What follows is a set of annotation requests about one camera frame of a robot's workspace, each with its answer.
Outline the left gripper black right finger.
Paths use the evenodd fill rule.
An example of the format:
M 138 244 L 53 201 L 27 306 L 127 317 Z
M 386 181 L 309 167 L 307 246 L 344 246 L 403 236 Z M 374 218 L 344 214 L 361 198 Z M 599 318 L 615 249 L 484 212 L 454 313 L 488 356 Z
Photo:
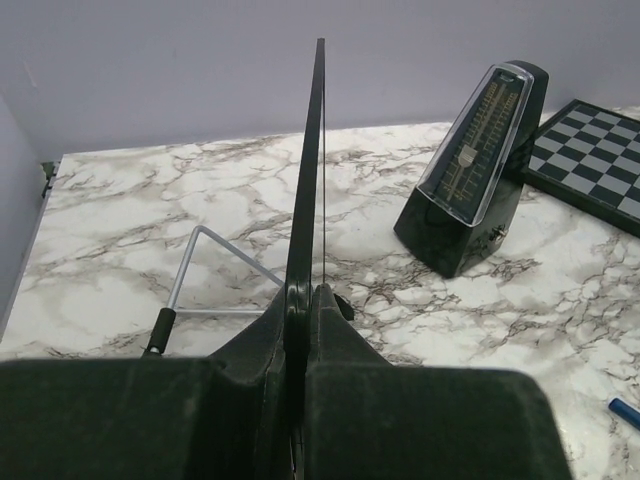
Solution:
M 309 479 L 568 479 L 549 401 L 528 375 L 395 366 L 313 296 L 305 383 Z

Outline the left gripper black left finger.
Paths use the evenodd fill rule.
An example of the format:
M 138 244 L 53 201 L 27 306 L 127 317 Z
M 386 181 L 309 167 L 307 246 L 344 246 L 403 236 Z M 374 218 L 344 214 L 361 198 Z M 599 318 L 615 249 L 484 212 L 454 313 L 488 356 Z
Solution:
M 1 366 L 5 479 L 286 479 L 284 298 L 207 357 Z

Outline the whiteboard with black frame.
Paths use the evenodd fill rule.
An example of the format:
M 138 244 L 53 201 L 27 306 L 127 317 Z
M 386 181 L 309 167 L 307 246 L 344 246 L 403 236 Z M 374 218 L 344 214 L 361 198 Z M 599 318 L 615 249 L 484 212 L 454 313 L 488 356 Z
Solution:
M 312 303 L 312 265 L 318 159 L 325 86 L 325 40 L 316 51 L 285 276 L 283 346 L 293 477 L 304 477 L 303 407 Z

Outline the blue marker cap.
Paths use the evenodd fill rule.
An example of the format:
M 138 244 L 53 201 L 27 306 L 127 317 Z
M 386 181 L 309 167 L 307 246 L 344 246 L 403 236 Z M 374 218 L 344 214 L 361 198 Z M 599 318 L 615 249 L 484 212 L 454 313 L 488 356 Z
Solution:
M 640 411 L 620 398 L 614 398 L 608 403 L 608 409 L 620 419 L 640 430 Z

